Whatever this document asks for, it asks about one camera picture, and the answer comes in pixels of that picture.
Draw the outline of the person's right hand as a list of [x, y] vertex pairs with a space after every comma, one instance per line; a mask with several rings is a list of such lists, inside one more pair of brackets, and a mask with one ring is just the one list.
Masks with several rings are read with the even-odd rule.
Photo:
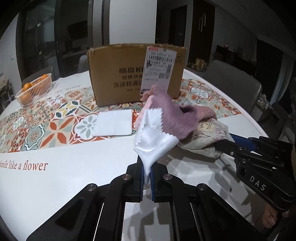
[[266, 228], [272, 228], [278, 219], [278, 212], [268, 203], [265, 206], [262, 224]]

